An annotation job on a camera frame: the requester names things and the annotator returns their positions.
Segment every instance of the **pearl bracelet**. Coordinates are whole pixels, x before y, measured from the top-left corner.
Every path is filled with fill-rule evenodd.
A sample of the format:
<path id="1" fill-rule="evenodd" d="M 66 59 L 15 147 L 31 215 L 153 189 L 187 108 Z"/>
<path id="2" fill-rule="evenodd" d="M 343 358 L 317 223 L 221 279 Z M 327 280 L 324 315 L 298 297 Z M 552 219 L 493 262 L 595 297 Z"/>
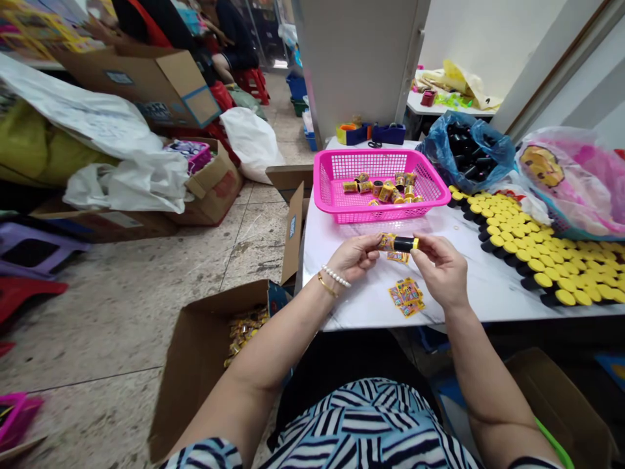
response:
<path id="1" fill-rule="evenodd" d="M 345 280 L 344 278 L 340 277 L 339 275 L 337 275 L 332 269 L 330 269 L 330 267 L 328 267 L 327 265 L 322 265 L 321 268 L 323 270 L 326 271 L 326 273 L 332 277 L 334 280 L 336 280 L 337 282 L 339 282 L 341 285 L 343 285 L 344 287 L 350 288 L 352 286 L 351 283 L 349 283 L 347 280 Z"/>

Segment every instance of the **pink container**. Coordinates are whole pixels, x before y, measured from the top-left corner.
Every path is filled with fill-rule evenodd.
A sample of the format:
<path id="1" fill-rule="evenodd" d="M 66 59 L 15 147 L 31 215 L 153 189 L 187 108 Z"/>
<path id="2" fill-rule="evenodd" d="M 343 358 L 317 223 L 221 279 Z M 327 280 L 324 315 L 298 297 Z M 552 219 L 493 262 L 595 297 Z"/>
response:
<path id="1" fill-rule="evenodd" d="M 369 180 L 395 179 L 395 173 L 416 173 L 415 194 L 423 202 L 367 205 L 371 193 L 344 193 L 343 182 L 353 181 L 360 173 Z M 451 192 L 423 154 L 406 149 L 325 150 L 314 158 L 314 203 L 334 215 L 337 223 L 367 223 L 404 220 L 424 216 L 432 207 L 446 205 Z"/>
<path id="2" fill-rule="evenodd" d="M 44 400 L 39 397 L 28 399 L 26 393 L 0 396 L 0 405 L 13 406 L 4 425 L 0 427 L 0 453 L 20 444 L 43 403 Z"/>

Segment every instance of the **striped shirt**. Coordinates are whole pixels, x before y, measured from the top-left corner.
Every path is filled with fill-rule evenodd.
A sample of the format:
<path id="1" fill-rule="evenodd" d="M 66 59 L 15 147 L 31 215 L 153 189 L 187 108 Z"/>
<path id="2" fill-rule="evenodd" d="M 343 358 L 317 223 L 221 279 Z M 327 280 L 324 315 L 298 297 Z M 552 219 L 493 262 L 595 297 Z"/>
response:
<path id="1" fill-rule="evenodd" d="M 161 469 L 241 468 L 241 455 L 222 438 L 182 449 Z M 385 378 L 358 380 L 323 398 L 281 433 L 263 469 L 482 468 L 439 424 L 413 388 Z M 524 457 L 510 469 L 560 469 Z"/>

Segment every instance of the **gold bangle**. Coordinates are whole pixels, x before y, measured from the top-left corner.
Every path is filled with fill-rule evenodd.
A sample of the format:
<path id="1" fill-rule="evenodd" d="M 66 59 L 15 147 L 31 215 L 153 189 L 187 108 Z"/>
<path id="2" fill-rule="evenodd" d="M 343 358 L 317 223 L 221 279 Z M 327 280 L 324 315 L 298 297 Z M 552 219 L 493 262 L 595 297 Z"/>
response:
<path id="1" fill-rule="evenodd" d="M 321 278 L 321 272 L 319 272 L 319 274 L 317 274 L 317 278 L 319 279 L 319 281 L 321 282 L 321 284 L 324 286 L 324 288 L 330 293 L 330 295 L 334 296 L 335 298 L 339 297 L 339 294 L 336 293 L 333 289 L 331 289 L 330 287 L 328 287 L 326 285 L 326 283 L 324 282 L 324 280 Z"/>

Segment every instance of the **purple plastic stool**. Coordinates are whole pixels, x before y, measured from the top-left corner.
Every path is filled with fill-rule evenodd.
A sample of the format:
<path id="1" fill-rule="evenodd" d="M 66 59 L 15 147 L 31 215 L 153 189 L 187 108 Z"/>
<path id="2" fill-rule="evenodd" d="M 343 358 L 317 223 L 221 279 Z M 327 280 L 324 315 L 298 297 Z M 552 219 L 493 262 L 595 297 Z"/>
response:
<path id="1" fill-rule="evenodd" d="M 0 275 L 54 280 L 63 262 L 91 245 L 17 223 L 0 225 Z"/>

